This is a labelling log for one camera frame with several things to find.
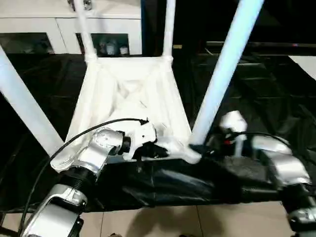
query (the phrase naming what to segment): black cable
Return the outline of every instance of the black cable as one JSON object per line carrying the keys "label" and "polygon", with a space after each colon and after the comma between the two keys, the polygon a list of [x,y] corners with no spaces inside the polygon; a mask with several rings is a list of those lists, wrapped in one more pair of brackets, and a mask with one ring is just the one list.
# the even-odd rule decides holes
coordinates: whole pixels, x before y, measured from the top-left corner
{"label": "black cable", "polygon": [[66,142],[64,145],[62,145],[48,160],[47,162],[44,164],[44,166],[42,167],[42,169],[40,170],[34,184],[33,184],[33,187],[31,189],[31,192],[28,196],[28,200],[25,204],[25,207],[24,207],[24,210],[23,210],[23,214],[22,214],[22,218],[21,218],[21,222],[20,222],[20,226],[19,226],[19,231],[18,231],[18,236],[21,235],[22,233],[22,230],[23,230],[23,225],[24,225],[24,222],[25,222],[25,217],[26,217],[26,214],[28,212],[28,209],[29,209],[29,206],[30,206],[30,202],[31,202],[31,197],[32,197],[32,194],[40,180],[40,177],[41,175],[44,173],[46,167],[50,164],[50,162],[65,148],[67,147],[68,145],[70,145],[74,140],[78,139],[79,137],[81,137],[82,135],[85,135],[97,128],[100,128],[100,127],[103,127],[105,125],[108,125],[108,124],[111,124],[111,123],[115,123],[115,122],[121,122],[121,121],[138,121],[140,122],[141,124],[145,124],[147,123],[146,120],[143,120],[143,119],[138,119],[138,118],[120,118],[120,119],[114,119],[114,120],[111,120],[111,121],[107,121],[107,122],[104,122],[104,123],[101,123],[99,125],[96,125],[94,127],[91,127],[89,129],[87,129],[86,131],[83,131],[82,133],[79,133],[78,135],[74,136],[73,138],[71,138],[68,142]]}
{"label": "black cable", "polygon": [[265,137],[272,137],[272,138],[278,140],[279,142],[282,142],[289,149],[292,149],[291,145],[287,141],[283,140],[282,138],[279,138],[278,136],[267,133],[267,132],[253,132],[253,131],[233,132],[232,135],[228,139],[229,140],[234,139],[234,138],[238,137],[239,135],[260,135],[260,136],[265,136]]}
{"label": "black cable", "polygon": [[[267,132],[252,132],[252,131],[244,131],[244,132],[233,132],[232,135],[228,138],[229,140],[236,138],[239,135],[261,135],[261,136],[266,136],[266,137],[272,137],[280,142],[282,142],[284,145],[286,145],[290,150],[293,151],[294,155],[297,156],[298,154],[296,154],[296,151],[291,147],[291,145],[283,140],[282,138],[279,138],[278,136],[272,135],[270,133]],[[310,158],[307,158],[305,156],[300,156],[302,157],[304,160],[306,160],[307,162],[312,163],[313,165],[316,166],[316,162]]]}

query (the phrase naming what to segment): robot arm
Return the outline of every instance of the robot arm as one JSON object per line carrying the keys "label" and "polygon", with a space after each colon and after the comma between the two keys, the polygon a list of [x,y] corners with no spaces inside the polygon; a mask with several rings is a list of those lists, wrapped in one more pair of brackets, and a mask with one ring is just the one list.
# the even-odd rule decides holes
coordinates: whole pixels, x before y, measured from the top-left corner
{"label": "robot arm", "polygon": [[316,201],[308,190],[311,180],[301,161],[290,150],[275,151],[268,147],[258,151],[258,158],[279,192],[292,231],[296,236],[315,236]]}
{"label": "robot arm", "polygon": [[[311,180],[303,164],[284,143],[274,138],[255,136],[251,146],[279,192],[291,229],[297,236],[315,234],[316,201],[308,191]],[[200,159],[200,154],[175,139],[157,138],[151,123],[141,125],[127,136],[120,131],[100,128],[92,135],[89,144],[78,152],[71,167],[63,171],[60,182],[32,215],[22,236],[79,236],[83,225],[80,215],[107,157],[122,155],[125,160],[131,160],[139,156],[138,149],[142,156],[176,156],[189,163]]]}
{"label": "robot arm", "polygon": [[23,237],[78,237],[83,225],[80,219],[108,156],[123,155],[132,158],[136,149],[144,143],[156,140],[152,124],[146,123],[130,136],[123,132],[100,128],[85,148],[77,154],[77,160],[62,172],[56,184],[22,232]]}

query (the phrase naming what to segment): white cabinet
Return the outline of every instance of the white cabinet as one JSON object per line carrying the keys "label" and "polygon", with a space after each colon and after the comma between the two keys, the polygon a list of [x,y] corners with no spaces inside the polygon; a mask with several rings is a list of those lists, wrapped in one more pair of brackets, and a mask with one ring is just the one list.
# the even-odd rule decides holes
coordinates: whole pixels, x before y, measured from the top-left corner
{"label": "white cabinet", "polygon": [[[88,18],[87,19],[92,40],[95,34],[104,34],[105,38],[108,34],[124,37],[130,54],[142,54],[142,38],[141,38],[141,20],[140,19],[103,19]],[[81,53],[77,33],[80,32],[79,22],[76,18],[57,18],[57,23],[64,39],[64,43],[68,53]]]}
{"label": "white cabinet", "polygon": [[0,18],[0,43],[4,49],[13,53],[27,51],[30,42],[37,41],[51,47],[51,53],[67,52],[55,18]]}
{"label": "white cabinet", "polygon": [[[105,40],[117,48],[126,46],[130,54],[142,54],[140,0],[92,0],[86,15],[96,47]],[[28,52],[34,41],[31,48],[79,54],[79,32],[67,0],[0,0],[0,44],[5,50]]]}

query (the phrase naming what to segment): black plastic sheet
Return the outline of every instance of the black plastic sheet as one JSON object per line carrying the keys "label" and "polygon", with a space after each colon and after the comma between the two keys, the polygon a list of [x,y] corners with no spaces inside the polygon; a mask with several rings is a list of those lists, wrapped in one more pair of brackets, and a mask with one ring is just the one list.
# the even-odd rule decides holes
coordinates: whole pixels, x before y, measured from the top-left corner
{"label": "black plastic sheet", "polygon": [[[174,55],[173,69],[184,107],[194,124],[216,56]],[[10,60],[35,99],[65,138],[86,66],[81,55],[11,55]],[[301,155],[313,181],[316,169],[316,82],[288,57],[243,57],[216,116],[239,110],[248,130],[287,139]],[[20,212],[47,156],[4,98],[0,159],[0,211]],[[196,205],[278,200],[264,167],[204,157],[196,165],[182,160],[109,164],[101,174],[86,211],[136,209],[157,205]],[[32,198],[32,211],[58,180],[50,167]]]}

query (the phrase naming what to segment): white plastic part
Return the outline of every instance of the white plastic part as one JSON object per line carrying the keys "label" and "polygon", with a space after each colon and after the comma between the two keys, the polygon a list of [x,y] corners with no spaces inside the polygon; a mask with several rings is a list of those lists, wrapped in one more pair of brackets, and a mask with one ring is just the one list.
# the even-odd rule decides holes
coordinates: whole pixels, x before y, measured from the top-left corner
{"label": "white plastic part", "polygon": [[64,142],[0,46],[0,91],[50,156]]}
{"label": "white plastic part", "polygon": [[198,113],[190,143],[201,145],[213,124],[264,0],[240,0]]}
{"label": "white plastic part", "polygon": [[85,10],[83,6],[83,0],[74,0],[76,13],[79,19],[79,23],[81,26],[81,37],[84,45],[84,56],[85,61],[89,62],[91,60],[97,60],[97,54],[95,52],[92,37],[89,32],[87,19],[85,17]]}
{"label": "white plastic part", "polygon": [[176,0],[167,0],[166,20],[164,25],[163,56],[172,55],[174,16]]}
{"label": "white plastic part", "polygon": [[[244,132],[247,130],[247,122],[242,117],[238,110],[231,111],[225,114],[220,122],[220,127],[224,131],[232,131],[232,132]],[[240,135],[243,140],[246,140],[246,135]]]}
{"label": "white plastic part", "polygon": [[196,164],[202,158],[200,153],[192,150],[187,144],[181,143],[174,137],[158,137],[156,145],[167,149],[168,159],[181,158],[189,164]]}
{"label": "white plastic part", "polygon": [[140,126],[127,136],[130,137],[131,144],[129,152],[123,153],[124,160],[131,160],[139,147],[142,147],[146,142],[154,142],[157,139],[155,127],[150,122]]}
{"label": "white plastic part", "polygon": [[[239,111],[231,111],[222,117],[220,127],[224,131],[244,132],[247,130],[247,122]],[[236,137],[234,157],[241,157],[243,142],[246,139],[247,137],[244,134]]]}

